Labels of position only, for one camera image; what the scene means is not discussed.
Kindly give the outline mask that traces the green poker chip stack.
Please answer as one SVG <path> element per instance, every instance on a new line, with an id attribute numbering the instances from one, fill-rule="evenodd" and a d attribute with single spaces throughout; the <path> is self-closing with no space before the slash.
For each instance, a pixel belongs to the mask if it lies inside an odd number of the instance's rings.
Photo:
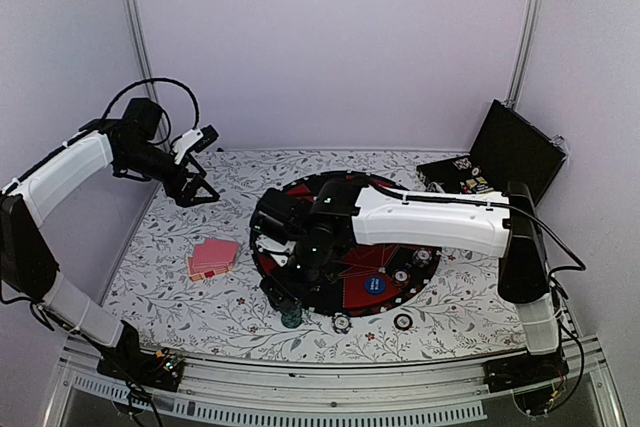
<path id="1" fill-rule="evenodd" d="M 296 329 L 302 324 L 302 307 L 294 304 L 281 312 L 281 323 L 288 329 Z"/>

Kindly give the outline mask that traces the blue small blind button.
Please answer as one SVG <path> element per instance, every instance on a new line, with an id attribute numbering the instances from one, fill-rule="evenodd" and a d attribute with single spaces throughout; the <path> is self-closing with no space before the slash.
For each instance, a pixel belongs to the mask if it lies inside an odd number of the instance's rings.
<path id="1" fill-rule="evenodd" d="M 381 276 L 371 276 L 365 280 L 364 288 L 371 295 L 381 295 L 386 291 L 387 283 Z"/>

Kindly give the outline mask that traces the blue beige poker chip stack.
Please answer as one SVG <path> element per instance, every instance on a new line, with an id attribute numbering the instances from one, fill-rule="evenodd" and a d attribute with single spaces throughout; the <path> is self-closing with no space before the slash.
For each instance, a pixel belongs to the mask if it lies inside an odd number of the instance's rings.
<path id="1" fill-rule="evenodd" d="M 351 318 L 345 314 L 337 313 L 331 319 L 331 326 L 336 334 L 347 334 L 353 327 Z"/>

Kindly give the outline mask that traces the poker chips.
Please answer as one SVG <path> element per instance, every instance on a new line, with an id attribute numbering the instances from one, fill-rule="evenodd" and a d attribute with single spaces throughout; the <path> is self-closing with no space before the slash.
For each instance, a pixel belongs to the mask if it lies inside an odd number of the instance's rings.
<path id="1" fill-rule="evenodd" d="M 432 260 L 430 249 L 418 249 L 413 252 L 411 264 L 414 268 L 426 268 Z"/>

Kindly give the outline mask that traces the red brown poker chip stack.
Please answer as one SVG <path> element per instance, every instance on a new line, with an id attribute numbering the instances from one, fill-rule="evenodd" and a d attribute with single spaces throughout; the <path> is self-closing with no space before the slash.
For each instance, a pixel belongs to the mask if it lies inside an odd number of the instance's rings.
<path id="1" fill-rule="evenodd" d="M 394 326 L 400 331 L 407 331 L 413 326 L 413 319 L 408 314 L 398 314 L 394 317 Z"/>

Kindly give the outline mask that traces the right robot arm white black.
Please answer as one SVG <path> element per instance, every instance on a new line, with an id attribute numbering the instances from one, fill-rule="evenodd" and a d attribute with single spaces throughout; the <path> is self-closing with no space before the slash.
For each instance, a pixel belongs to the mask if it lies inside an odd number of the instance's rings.
<path id="1" fill-rule="evenodd" d="M 328 179 L 316 194 L 268 189 L 250 227 L 276 263 L 261 287 L 289 328 L 299 326 L 308 295 L 332 281 L 338 262 L 356 248 L 450 247 L 498 259 L 498 294 L 514 305 L 524 330 L 521 379 L 537 383 L 555 367 L 561 328 L 543 238 L 557 236 L 537 217 L 524 183 L 449 194 L 393 189 L 353 173 Z"/>

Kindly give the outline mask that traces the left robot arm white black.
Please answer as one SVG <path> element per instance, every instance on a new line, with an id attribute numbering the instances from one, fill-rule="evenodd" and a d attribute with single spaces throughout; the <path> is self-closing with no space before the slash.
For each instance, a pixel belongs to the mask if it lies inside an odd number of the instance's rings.
<path id="1" fill-rule="evenodd" d="M 194 124 L 163 149 L 155 140 L 163 115 L 151 99 L 133 98 L 121 116 L 89 121 L 1 191 L 3 283 L 47 328 L 59 325 L 86 338 L 128 381 L 141 380 L 151 358 L 142 352 L 136 328 L 75 284 L 50 242 L 65 204 L 104 170 L 120 179 L 156 181 L 180 207 L 218 200 L 194 158 L 217 139 L 216 129 Z"/>

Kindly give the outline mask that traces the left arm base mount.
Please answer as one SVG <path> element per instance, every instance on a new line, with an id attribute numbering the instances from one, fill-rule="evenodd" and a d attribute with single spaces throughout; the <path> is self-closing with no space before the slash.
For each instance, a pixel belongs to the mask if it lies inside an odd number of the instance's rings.
<path id="1" fill-rule="evenodd" d="M 134 385 L 177 392 L 184 371 L 183 359 L 168 349 L 146 353 L 137 348 L 107 348 L 97 345 L 101 354 L 97 371 L 104 376 Z"/>

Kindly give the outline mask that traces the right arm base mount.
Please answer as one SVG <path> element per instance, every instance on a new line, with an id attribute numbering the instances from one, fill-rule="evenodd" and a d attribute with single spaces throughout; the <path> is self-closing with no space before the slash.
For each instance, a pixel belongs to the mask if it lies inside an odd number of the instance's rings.
<path id="1" fill-rule="evenodd" d="M 517 409 L 530 417 L 546 415 L 552 410 L 569 373 L 568 364 L 559 351 L 490 360 L 482 368 L 489 392 L 511 391 Z"/>

